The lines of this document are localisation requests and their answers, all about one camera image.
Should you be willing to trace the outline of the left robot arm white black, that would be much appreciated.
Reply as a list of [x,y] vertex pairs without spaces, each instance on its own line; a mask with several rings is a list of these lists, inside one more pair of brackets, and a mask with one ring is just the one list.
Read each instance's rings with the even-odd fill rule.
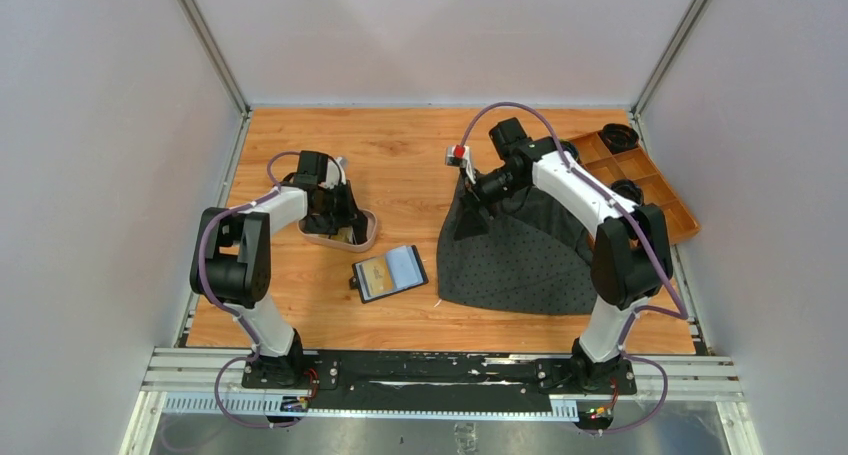
[[307,237],[344,250],[373,242],[373,224],[358,207],[346,162],[316,151],[296,151],[296,169],[257,199],[203,211],[189,282],[194,293],[231,315],[251,342],[245,363],[252,374],[283,388],[308,375],[297,330],[269,293],[271,239],[295,226]]

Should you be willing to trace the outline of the pink oval tray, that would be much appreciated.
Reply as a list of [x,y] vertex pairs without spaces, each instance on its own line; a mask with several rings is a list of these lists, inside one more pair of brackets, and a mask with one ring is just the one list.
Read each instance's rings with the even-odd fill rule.
[[368,251],[376,243],[379,231],[379,222],[376,214],[373,211],[363,209],[362,213],[364,215],[364,219],[366,220],[366,229],[364,232],[364,240],[362,242],[353,241],[353,232],[351,229],[348,229],[346,231],[349,234],[349,237],[345,240],[343,240],[340,235],[309,233],[306,231],[305,221],[300,221],[298,223],[298,232],[307,242],[318,246],[341,250],[345,252],[363,253]]

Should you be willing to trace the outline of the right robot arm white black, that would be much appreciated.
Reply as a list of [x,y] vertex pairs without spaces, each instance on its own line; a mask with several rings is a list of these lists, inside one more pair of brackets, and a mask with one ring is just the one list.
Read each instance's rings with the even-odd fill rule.
[[548,195],[581,223],[594,241],[590,280],[596,301],[563,380],[596,392],[623,366],[624,342],[637,315],[671,286],[665,216],[655,204],[640,205],[602,185],[554,132],[534,140],[517,118],[509,118],[489,137],[503,164],[487,174],[475,169],[465,141],[446,152],[446,164],[459,169],[463,183],[454,238],[488,233],[498,205],[519,190]]

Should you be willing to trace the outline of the black leather card holder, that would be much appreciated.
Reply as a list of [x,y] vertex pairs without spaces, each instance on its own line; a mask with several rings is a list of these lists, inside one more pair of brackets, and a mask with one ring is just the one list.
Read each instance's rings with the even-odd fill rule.
[[429,283],[418,247],[403,245],[385,254],[351,265],[351,290],[363,304],[390,297]]

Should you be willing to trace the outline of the gold credit card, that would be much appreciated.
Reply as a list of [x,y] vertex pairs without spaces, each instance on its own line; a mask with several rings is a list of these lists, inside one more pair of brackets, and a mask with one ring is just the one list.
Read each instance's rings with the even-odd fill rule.
[[365,301],[388,295],[396,289],[388,261],[384,255],[356,263],[355,272],[362,298]]

